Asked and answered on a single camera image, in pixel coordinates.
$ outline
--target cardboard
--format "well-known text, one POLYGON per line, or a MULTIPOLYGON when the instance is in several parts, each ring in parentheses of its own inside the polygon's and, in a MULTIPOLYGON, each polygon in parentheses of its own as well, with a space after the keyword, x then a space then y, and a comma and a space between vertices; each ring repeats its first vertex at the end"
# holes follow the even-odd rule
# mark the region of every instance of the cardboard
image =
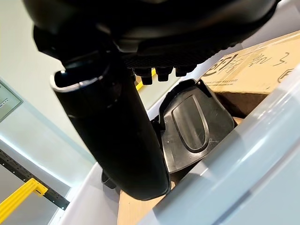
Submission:
POLYGON ((232 116, 246 117, 300 63, 300 31, 229 54, 201 79, 232 116))

